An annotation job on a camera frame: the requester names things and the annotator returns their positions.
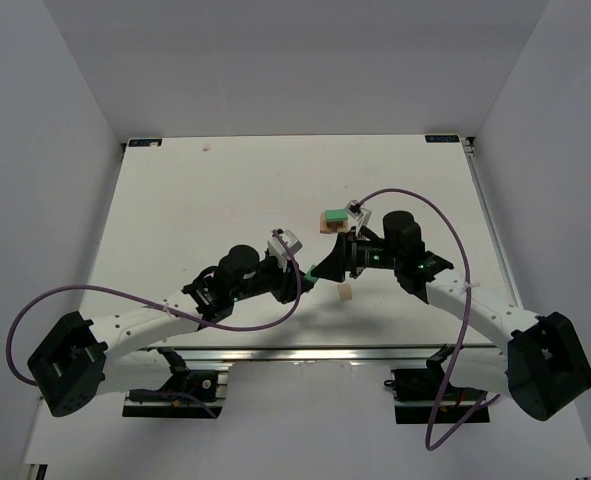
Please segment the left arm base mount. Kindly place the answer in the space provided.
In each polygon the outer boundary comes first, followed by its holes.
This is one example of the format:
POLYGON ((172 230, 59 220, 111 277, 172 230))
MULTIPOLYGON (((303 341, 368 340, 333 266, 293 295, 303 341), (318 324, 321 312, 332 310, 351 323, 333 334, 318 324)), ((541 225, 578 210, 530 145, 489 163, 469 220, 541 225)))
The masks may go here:
POLYGON ((219 417, 231 365, 204 351, 160 347, 124 358, 124 418, 219 417))

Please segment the green block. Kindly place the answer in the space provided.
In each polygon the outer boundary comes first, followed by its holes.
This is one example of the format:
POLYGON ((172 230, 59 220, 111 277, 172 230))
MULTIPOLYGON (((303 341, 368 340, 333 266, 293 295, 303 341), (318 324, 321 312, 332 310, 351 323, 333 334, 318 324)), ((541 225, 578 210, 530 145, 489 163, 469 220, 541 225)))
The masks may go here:
POLYGON ((315 284, 318 282, 318 278, 313 275, 313 270, 315 269, 315 265, 312 265, 307 272, 304 274, 302 278, 302 285, 303 289, 308 291, 312 289, 315 284))
POLYGON ((324 212, 326 223, 344 223, 348 221, 348 212, 345 209, 328 209, 324 212))

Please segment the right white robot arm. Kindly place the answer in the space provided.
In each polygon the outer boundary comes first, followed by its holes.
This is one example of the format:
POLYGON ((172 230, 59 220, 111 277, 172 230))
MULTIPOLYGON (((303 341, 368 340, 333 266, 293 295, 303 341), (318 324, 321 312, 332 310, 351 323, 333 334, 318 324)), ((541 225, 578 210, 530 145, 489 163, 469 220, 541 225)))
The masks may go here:
POLYGON ((467 322, 496 347, 482 353, 443 346, 426 361, 435 385, 505 395, 539 421, 591 388, 591 367, 569 318, 539 315, 473 286, 451 262, 426 249, 420 226, 406 211, 386 214, 383 233, 338 234, 312 274, 341 283, 368 268, 390 270, 406 293, 467 322))

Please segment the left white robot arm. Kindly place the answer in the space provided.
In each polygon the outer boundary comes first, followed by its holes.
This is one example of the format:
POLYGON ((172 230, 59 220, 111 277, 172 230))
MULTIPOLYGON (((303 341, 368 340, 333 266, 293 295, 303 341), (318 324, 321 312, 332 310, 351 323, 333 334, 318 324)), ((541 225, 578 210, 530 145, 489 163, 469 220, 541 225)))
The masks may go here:
POLYGON ((86 319, 61 317, 29 357, 27 366, 54 417, 79 411, 104 393, 130 391, 136 399, 182 402, 208 408, 215 400, 212 374, 196 375, 166 340, 214 328, 234 306, 265 294, 297 307, 314 282, 294 255, 301 248, 290 232, 271 238, 264 254, 236 245, 218 264, 160 301, 136 298, 138 308, 86 319))

